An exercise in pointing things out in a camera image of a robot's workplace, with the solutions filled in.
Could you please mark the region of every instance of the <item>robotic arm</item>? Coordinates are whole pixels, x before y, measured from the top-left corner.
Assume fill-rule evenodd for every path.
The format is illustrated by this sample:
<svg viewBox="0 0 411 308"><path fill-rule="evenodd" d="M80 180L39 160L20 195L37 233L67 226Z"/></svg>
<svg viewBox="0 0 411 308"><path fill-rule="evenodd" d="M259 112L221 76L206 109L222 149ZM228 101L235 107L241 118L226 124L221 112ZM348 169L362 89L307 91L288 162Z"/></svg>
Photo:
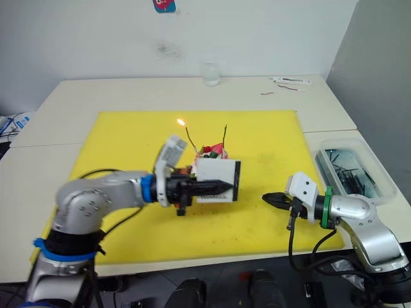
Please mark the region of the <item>robotic arm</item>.
<svg viewBox="0 0 411 308"><path fill-rule="evenodd" d="M35 241L40 253L22 307L88 307L92 288L98 292L93 285L94 257L103 252L99 242L105 233L100 227L108 213L132 207L141 210L158 201L163 207L175 204L177 215L182 216L193 196L220 194L233 187L221 180L198 182L174 173L185 147L183 140L171 136L157 157L154 174L116 171L65 184L57 194L57 213L47 239Z"/></svg>
<svg viewBox="0 0 411 308"><path fill-rule="evenodd" d="M408 258L370 199L358 194L333 196L331 189L320 196L317 184L302 172L288 179L285 193L268 193L263 199L279 209L291 209L291 218L299 216L310 223L319 220L322 228L342 227L364 270L375 281L370 287L380 300L388 304L411 301Z"/></svg>

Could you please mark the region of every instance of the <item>transparent plastic container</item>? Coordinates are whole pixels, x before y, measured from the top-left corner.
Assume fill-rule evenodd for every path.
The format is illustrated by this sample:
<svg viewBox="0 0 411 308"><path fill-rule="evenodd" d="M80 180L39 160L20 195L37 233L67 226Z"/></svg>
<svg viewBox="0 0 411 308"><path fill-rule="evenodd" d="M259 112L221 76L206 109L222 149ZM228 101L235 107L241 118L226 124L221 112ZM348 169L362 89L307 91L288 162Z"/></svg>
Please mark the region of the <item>transparent plastic container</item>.
<svg viewBox="0 0 411 308"><path fill-rule="evenodd" d="M315 160L334 194L362 194L377 205L387 203L397 195L391 177L361 139L325 140L320 148Z"/></svg>

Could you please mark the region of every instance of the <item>white table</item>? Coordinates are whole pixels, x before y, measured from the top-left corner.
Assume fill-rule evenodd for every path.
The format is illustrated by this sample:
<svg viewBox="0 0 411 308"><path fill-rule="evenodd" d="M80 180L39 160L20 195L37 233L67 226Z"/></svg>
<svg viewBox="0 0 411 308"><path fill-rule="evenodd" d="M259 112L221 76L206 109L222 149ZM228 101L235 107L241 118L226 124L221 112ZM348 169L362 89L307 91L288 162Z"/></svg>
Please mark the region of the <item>white table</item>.
<svg viewBox="0 0 411 308"><path fill-rule="evenodd" d="M282 89L279 89L277 94L267 97L263 96L263 99L267 99L268 103L261 101L259 95L260 91L270 92L270 89L267 87L271 87L272 84L269 83L266 86L265 78L230 78L225 81L225 84L216 88L211 88L211 90L217 90L219 87L225 86L230 88L230 91L226 92L225 90L219 90L222 93L221 95L224 95L224 93L225 95L228 95L227 93L231 93L232 91L235 92L235 90L241 93L246 93L247 91L243 88L247 88L247 84L250 83L250 87L254 92L249 99L253 102L251 99L251 97L253 97L259 104L255 105L249 103L248 109L264 109L264 104L267 104L267 107L265 108L269 108L268 106L270 106L269 109L276 109L277 105L280 109L289 109L287 106L293 105L290 108L296 109L300 122L302 125L305 123L305 131L308 132L304 133L304 136L313 155L318 151L321 140L353 136L362 138L362 136L354 130L355 125L352 120L345 113L335 97L330 94L331 92L324 81L319 77L315 78L315 76L310 76L310 78L315 80L312 89L315 89L318 85L323 90L326 90L319 90L322 94L318 93L313 97L305 95L310 92L283 93L282 91L280 92ZM167 82L167 79L164 78L161 78L160 81L156 79L111 81L91 80L65 81L60 84L45 102L47 105L37 112L35 121L23 131L24 134L19 136L15 144L13 143L13 146L18 145L18 147L10 149L0 161L0 282L24 281L27 279L30 270L28 258L33 251L31 242L34 237L41 234L46 220L49 218L51 211L55 206L55 193L57 189L66 182L74 161L80 152L82 142L87 136L97 112L101 110L141 110L144 106L140 105L140 107L136 107L136 102L140 101L140 98L145 99L150 95L153 95L152 101L156 101L155 109L157 110L160 110L162 108L161 106L163 106L163 109L171 109L171 107L168 108L167 105L160 105L160 101L163 102L162 104L165 104L165 102L172 102L174 109L188 109L189 105L185 105L184 103L179 105L179 95L177 93L170 94L170 97L173 99L167 99L165 92L171 91L172 89L167 89L166 85L173 83L173 89L176 89L176 84L179 84L180 90L182 91L182 89L185 88L184 81L186 81L188 85L196 84L193 83L193 80L187 78L178 78L178 82L175 82L175 80ZM143 82L146 85L146 89L144 90L143 87L140 87L140 92L136 92L135 84L139 82ZM154 84L164 84L164 88L159 90L159 92L162 93L161 95L159 93L157 93L157 95L152 93L153 87L148 86L150 82L153 82ZM262 83L260 86L261 90L258 90L257 94L254 95L259 82ZM78 99L82 94L84 94L83 98L86 98L87 95L92 92L91 89L96 90L97 84L99 84L99 95L101 95L101 91L111 89L109 92L112 92L112 96L107 94L104 99L104 96L100 96L102 101L104 101L101 105L101 100L99 99L94 98L94 100L90 100L92 103L86 103L85 106L83 106L82 110L84 113L78 114L78 122L73 124L72 119L70 118L72 115L75 116L76 114L73 106L80 108L79 104L73 103L72 107L65 107L65 110L61 110L63 104L60 100L69 104L70 101L73 102L74 98ZM64 92L65 95L59 94L59 88L65 88L66 85L71 88L71 91L73 92ZM196 89L200 89L198 90L200 92L203 91L203 95L205 95L204 93L209 93L208 98L202 96L197 99L197 103L201 101L205 104L206 101L210 100L210 97L218 99L218 95L210 94L213 92L209 92L209 88L206 88L203 85ZM284 96L283 99L285 101L281 100L281 102L277 102L275 96L278 94ZM181 101L188 102L189 99L184 98L194 98L195 93L187 90L182 97ZM235 105L237 101L233 102L228 96L225 96L225 99L227 99L227 104L225 106L231 106L230 108L227 107L225 109L236 109ZM242 103L237 109L246 109L247 106L244 103L244 99L241 99L238 95L233 96L231 99L240 99ZM326 107L328 100L334 107ZM60 114L59 121L56 120L58 114ZM337 114L340 119L331 121L330 119L332 119L333 115ZM59 128L54 129L53 125L57 124L59 124ZM318 129L322 129L324 132L315 132ZM409 232L409 228L407 227L408 222L411 220L411 208L400 192L392 202L378 207L378 213L381 220L394 231L401 242L411 241L411 232ZM344 236L345 247L350 248L351 245L347 240L347 236ZM242 255L237 257L146 264L119 264L98 266L97 271L100 275L120 275L221 262L262 259L281 255L285 255L285 253Z"/></svg>

